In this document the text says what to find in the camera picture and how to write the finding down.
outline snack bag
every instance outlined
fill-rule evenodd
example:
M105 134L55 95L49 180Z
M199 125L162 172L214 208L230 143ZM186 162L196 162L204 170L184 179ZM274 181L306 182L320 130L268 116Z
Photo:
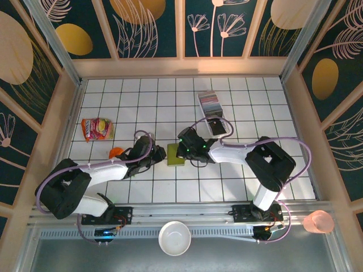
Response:
M109 119L83 119L81 125L87 143L89 140L110 140L115 134L113 123Z

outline cable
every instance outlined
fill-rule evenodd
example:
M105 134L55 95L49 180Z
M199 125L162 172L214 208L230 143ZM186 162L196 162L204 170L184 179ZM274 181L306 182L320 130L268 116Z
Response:
M192 164L195 168L204 168L204 167L206 167L206 166L208 165L208 162L207 162L205 165L203 165L203 166L196 166L195 164L193 164L193 161L192 161L192 160L191 160L190 162L191 162L191 164Z
M268 244L268 243L273 243L273 242L277 242L277 241L280 241L282 240L283 238L286 237L286 235L290 232L290 229L291 229L291 212L289 210L289 208L287 207L286 204L284 204L282 201L279 201L277 200L277 202L281 205L283 205L285 207L285 209L287 210L288 214L289 214L289 225L288 225L288 229L286 230L286 232L279 238L276 238L274 240L268 240L268 241L264 241L264 243Z
M105 163L96 163L96 164L88 164L88 165L77 165L77 166L72 166L72 167L68 167L68 168L64 168L64 169L61 169L53 174L51 174L49 177L47 177L43 183L40 185L39 187L39 190L36 194L36 207L38 208L38 210L43 213L43 214L49 214L50 211L46 211L44 210L41 206L40 206L40 195L41 195L41 192L43 191L44 187L48 184L48 182L50 180L52 180L53 178L55 178L56 176L62 174L62 173L65 173L65 172L68 172L68 171L72 171L72 170L76 170L76 169L88 169L90 167L102 167L102 166L108 166L108 165L112 165L112 164L126 164L126 163L135 163L135 162L138 162L144 158L146 158L151 149L153 148L153 139L151 138L150 134L147 133L146 131L144 130L137 130L135 133L134 133L134 137L136 137L136 134L139 133L139 132L142 132L144 133L145 135L147 135L147 137L149 138L149 148L147 149L146 153L144 155L142 155L140 158L138 159L134 159L134 160L123 160L123 161L107 161Z
M287 186L287 184L291 183L292 181L294 181L295 179L297 179L298 177L300 177L301 174L303 174L309 167L310 167L310 164L311 164L311 159L312 159L312 156L311 156L311 150L310 148L307 146L306 143L304 143L303 141L300 141L299 139L297 138L294 138L294 137L276 137L276 138L270 138L270 139L267 139L267 140L263 140L263 141L259 141L259 142L255 142L255 143L250 143L250 144L230 144L230 143L226 143L226 142L223 142L223 139L227 138L227 137L230 137L233 135L233 132L234 132L234 128L233 128L233 125L230 121L228 121L227 119L223 118L223 117L218 117L218 116L213 116L213 117L204 117L198 121L196 121L193 125L191 125L191 128L196 126L198 123L200 123L201 121L204 121L204 120L209 120L209 119L214 119L214 118L217 118L217 119L220 119L222 121L225 121L230 127L231 127L231 132L226 135L226 136L223 136L220 138L220 143L221 145L223 146L226 146L226 147L233 147L233 148L249 148L249 147L254 147L254 146L258 146L258 145L263 145L265 143L271 143L271 142L274 142L274 141L280 141L280 140L290 140L290 141L295 141L297 143L299 143L301 146L304 147L304 149L306 150L307 154L308 154L308 158L307 158L307 163L305 164L305 167L300 171L298 172L295 176L293 176L290 180L288 180L285 185L284 185L284 188ZM278 197L280 196L282 191L280 191L276 198L275 199L278 199Z
M271 143L271 142L274 142L274 141L280 141L280 140L290 140L290 141L295 141L297 143L299 143L301 146L303 146L308 154L308 159L307 159L307 163L306 165L304 166L304 168L298 172L295 176L293 176L290 180L288 180L285 184L284 184L284 188L287 186L287 184L291 183L292 181L294 181L295 179L297 179L298 177L300 177L301 174L303 174L310 166L311 164L311 159L312 159L312 155L311 155L311 150L310 148L307 146L306 143L304 143L303 141L300 141L299 139L297 138L293 138L293 137L277 137L277 138L270 138L270 139L267 139L267 140L263 140L263 141L259 141L259 142L255 142L255 143L250 143L250 144L228 144L228 143L225 143L223 142L223 139L225 138L228 138L230 136L233 135L233 132L234 132L234 128L233 128L233 125L230 121L228 121L227 119L224 119L223 117L218 117L218 116L213 116L213 117L204 117L198 121L196 121L192 126L196 126L199 122L201 121L204 121L204 120L209 120L209 119L213 119L213 118L217 118L217 119L220 119L222 121L225 121L230 127L231 127L231 132L226 135L226 136L223 136L220 138L220 143L221 145L223 146L226 146L226 147L233 147L233 148L249 148L249 147L254 147L254 146L258 146L258 145L263 145L265 143ZM278 197L280 196L282 190L277 194L275 200L283 205L285 207L285 209L287 210L288 214L289 214L289 225L288 225L288 229L286 230L286 232L279 238L277 239L274 239L274 240L268 240L268 241L265 241L266 244L268 243L273 243L273 242L277 242L277 241L280 241L281 239L283 239L289 232L290 232L290 229L291 229L291 213L290 213L290 210L289 208L287 207L286 204L284 204L283 202L277 200Z

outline stack of cards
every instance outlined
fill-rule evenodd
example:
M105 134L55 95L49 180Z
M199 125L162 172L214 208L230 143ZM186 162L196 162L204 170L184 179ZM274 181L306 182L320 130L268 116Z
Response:
M198 94L199 105L204 117L223 117L223 109L218 101L218 97L214 91L203 92ZM228 134L228 126L225 121L220 119L206 120L207 128L211 136L222 137Z

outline gray floor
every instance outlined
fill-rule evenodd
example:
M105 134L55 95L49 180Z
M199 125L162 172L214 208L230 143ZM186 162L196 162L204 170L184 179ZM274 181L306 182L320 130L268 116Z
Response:
M220 238L193 239L179 257L164 254L157 239L125 240L99 248L82 240L42 240L31 271L336 271L324 235L294 226L280 242L253 244Z

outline black mount bracket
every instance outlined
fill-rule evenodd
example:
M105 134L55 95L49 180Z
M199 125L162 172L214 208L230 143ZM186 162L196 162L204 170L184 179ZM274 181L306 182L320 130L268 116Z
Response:
M271 213L279 221L284 220L284 216L282 215L281 206L278 203L274 203L271 205L269 209ZM233 216L234 223L253 223L253 222L274 222L275 218L272 215L268 215L262 220L256 218L251 212L251 205L250 204L240 204L240 205L233 205L232 210L228 212L229 215Z
M133 207L115 207L111 218L107 222L102 217L94 217L92 215L85 214L82 217L82 225L121 225L124 223L124 218L126 219L126 225L130 225L132 221L132 211Z

